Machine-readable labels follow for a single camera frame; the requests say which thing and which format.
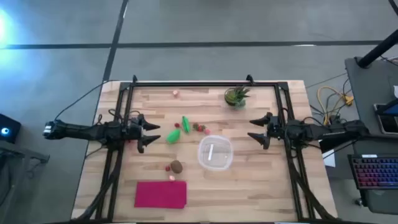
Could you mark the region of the backlit keyboard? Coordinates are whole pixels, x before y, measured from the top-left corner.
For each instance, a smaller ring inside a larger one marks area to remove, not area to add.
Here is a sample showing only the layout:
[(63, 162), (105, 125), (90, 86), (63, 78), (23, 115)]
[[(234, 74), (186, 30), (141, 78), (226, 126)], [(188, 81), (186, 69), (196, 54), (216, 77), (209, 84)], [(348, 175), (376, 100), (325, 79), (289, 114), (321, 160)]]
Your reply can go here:
[(398, 154), (348, 154), (358, 190), (398, 189)]

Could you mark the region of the green toy pepper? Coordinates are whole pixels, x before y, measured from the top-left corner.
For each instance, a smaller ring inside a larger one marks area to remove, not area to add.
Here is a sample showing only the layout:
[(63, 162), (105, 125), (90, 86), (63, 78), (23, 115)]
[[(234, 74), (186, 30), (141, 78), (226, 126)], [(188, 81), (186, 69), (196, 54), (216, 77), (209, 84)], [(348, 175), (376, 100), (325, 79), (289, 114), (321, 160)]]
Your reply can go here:
[(181, 135), (181, 130), (180, 129), (174, 129), (166, 137), (167, 143), (169, 143), (169, 144), (176, 143), (180, 139), (180, 135)]

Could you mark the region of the white paper sheet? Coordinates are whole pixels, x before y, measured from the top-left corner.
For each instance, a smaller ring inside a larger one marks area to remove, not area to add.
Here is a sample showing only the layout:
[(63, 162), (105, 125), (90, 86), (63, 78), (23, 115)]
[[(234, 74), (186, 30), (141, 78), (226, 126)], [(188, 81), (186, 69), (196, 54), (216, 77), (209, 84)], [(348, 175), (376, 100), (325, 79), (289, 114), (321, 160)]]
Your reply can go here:
[(336, 167), (336, 161), (335, 161), (335, 151), (329, 150), (327, 152), (324, 152), (322, 154), (324, 165), (327, 167)]

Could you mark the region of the black box with blue light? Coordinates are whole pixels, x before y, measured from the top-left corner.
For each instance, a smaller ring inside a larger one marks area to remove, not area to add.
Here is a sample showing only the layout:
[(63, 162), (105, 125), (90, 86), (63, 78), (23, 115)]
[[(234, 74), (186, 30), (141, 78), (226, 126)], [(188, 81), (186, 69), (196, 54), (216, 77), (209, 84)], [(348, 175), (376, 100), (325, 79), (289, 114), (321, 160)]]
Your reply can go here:
[(16, 143), (21, 123), (0, 113), (0, 141)]

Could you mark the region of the potted succulent plant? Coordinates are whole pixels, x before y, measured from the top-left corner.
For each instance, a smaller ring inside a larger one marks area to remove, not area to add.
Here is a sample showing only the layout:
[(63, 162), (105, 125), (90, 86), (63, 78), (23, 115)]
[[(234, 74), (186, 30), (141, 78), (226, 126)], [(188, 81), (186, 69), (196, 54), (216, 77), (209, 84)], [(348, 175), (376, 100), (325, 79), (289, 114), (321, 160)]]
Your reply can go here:
[(224, 93), (225, 102), (235, 109), (241, 109), (246, 106), (246, 98), (250, 89), (246, 86), (235, 86), (228, 88)]

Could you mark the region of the brown toy kiwi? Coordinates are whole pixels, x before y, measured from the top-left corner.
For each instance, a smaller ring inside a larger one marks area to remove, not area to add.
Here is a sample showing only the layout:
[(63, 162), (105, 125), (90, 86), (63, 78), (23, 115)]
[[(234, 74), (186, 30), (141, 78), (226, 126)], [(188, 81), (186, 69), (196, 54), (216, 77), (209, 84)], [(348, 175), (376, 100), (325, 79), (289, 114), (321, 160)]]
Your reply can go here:
[(174, 160), (170, 163), (170, 169), (175, 174), (180, 174), (183, 171), (183, 165), (180, 161)]

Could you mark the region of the grey metal stand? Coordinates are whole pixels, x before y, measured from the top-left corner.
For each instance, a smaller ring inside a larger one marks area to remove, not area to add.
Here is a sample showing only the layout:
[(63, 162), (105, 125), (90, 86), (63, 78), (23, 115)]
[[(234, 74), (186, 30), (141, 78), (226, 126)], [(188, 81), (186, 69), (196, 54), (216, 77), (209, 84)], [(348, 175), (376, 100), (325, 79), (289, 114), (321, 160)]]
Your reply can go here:
[(27, 178), (27, 172), (32, 172), (29, 167), (31, 160), (36, 159), (39, 164), (46, 164), (49, 158), (48, 154), (0, 141), (0, 224), (5, 224), (18, 191)]

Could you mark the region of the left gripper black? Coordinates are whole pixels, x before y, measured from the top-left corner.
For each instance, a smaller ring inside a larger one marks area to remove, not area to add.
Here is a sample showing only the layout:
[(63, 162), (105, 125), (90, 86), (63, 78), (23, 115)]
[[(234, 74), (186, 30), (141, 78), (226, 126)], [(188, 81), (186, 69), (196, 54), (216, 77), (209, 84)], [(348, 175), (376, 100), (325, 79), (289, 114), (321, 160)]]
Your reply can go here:
[(161, 137), (161, 135), (142, 136), (142, 128), (150, 131), (159, 129), (160, 126), (147, 122), (144, 115), (139, 114), (138, 118), (131, 118), (127, 121), (123, 131), (123, 139), (125, 141), (137, 140), (137, 150), (139, 153), (144, 153), (144, 147)]

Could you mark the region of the clear plastic tupperware container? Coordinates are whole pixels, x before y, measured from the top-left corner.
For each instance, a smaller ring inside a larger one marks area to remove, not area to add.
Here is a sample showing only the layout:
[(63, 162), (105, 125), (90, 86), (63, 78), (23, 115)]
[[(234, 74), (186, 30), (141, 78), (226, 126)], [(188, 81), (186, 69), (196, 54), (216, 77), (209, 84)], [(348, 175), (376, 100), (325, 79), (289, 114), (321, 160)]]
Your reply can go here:
[(232, 143), (224, 136), (206, 136), (198, 145), (198, 162), (208, 170), (228, 169), (233, 161), (233, 156)]

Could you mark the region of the black aluminium table frame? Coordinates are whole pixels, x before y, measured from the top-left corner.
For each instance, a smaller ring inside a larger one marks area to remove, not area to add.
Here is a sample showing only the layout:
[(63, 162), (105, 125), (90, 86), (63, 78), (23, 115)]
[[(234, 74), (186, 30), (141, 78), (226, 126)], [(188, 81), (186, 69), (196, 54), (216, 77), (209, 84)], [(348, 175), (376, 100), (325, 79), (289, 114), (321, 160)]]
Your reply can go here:
[[(261, 128), (249, 121), (267, 112), (283, 111), (297, 119), (310, 116), (308, 98), (301, 81), (258, 81), (252, 87), (246, 107), (231, 109), (223, 95), (232, 81), (218, 82), (144, 82), (128, 90), (120, 82), (109, 82), (101, 90), (96, 114), (112, 120), (110, 109), (141, 113), (150, 123), (159, 125), (154, 135), (161, 137), (137, 151), (135, 141), (128, 142), (122, 154), (107, 152), (98, 142), (88, 145), (80, 183), (72, 210), (78, 218), (99, 192), (103, 175), (116, 161), (121, 172), (116, 190), (109, 190), (101, 213), (93, 218), (108, 222), (273, 222), (295, 221), (297, 212), (305, 213), (304, 196), (295, 201), (291, 189), (285, 148), (272, 140), (265, 150), (248, 133)], [(179, 142), (168, 144), (167, 135), (174, 124), (186, 116), (191, 123), (205, 125), (211, 132), (228, 138), (233, 145), (233, 161), (223, 171), (208, 170), (198, 162), (198, 145), (203, 134), (182, 134)], [(187, 204), (183, 209), (137, 208), (134, 206), (138, 182), (168, 181), (165, 167), (178, 160), (183, 171), (176, 180), (187, 183)]]

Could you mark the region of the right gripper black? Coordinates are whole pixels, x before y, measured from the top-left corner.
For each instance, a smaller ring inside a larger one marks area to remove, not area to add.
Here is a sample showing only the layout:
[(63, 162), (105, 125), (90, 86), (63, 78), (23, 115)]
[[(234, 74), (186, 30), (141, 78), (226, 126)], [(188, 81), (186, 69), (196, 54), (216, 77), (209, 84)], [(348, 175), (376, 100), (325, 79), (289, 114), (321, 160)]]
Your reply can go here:
[(277, 139), (285, 138), (285, 127), (280, 123), (277, 116), (273, 116), (271, 112), (267, 112), (265, 116), (259, 119), (252, 119), (249, 121), (256, 126), (264, 126), (269, 124), (269, 136), (258, 133), (248, 133), (248, 136), (256, 140), (263, 149), (268, 149), (270, 146), (270, 137)]

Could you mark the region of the grey side desk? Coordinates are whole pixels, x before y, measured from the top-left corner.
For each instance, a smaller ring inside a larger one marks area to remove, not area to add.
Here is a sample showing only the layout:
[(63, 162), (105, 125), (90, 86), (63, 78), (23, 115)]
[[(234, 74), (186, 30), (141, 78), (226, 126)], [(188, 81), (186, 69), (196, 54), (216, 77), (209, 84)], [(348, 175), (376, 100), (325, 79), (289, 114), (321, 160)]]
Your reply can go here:
[[(374, 105), (395, 99), (393, 86), (398, 86), (398, 67), (382, 60), (361, 68), (356, 60), (345, 60), (348, 78), (360, 120), (371, 134), (381, 134)], [(360, 140), (354, 143), (356, 154), (394, 154), (398, 156), (398, 140)], [(363, 205), (373, 213), (398, 215), (398, 190), (362, 190)]]

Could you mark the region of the black pole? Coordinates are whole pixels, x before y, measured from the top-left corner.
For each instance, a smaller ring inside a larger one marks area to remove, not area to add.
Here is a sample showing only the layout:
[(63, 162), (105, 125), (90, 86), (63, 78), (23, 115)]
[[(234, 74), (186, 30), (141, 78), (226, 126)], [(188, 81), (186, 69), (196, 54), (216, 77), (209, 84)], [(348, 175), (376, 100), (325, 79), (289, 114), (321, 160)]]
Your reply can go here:
[(362, 58), (355, 58), (356, 63), (361, 68), (367, 68), (382, 54), (391, 49), (395, 44), (398, 43), (398, 29), (395, 30), (391, 35), (384, 39), (380, 44), (373, 48)]

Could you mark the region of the red folded cloth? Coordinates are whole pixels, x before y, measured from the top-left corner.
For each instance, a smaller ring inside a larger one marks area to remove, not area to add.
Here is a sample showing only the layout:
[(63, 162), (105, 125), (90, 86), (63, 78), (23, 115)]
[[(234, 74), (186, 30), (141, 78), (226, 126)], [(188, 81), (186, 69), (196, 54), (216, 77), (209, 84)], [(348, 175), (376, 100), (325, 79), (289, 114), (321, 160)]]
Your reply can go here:
[(185, 181), (138, 182), (134, 206), (137, 208), (183, 209), (187, 204)]

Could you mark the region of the laptop computer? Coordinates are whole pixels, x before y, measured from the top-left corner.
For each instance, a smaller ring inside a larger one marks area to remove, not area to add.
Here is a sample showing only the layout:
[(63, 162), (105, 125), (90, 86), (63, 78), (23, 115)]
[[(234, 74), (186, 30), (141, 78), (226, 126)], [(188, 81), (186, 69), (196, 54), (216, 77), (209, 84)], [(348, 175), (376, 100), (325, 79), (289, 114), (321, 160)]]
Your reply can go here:
[(384, 134), (398, 134), (398, 98), (387, 104), (374, 104), (376, 118)]

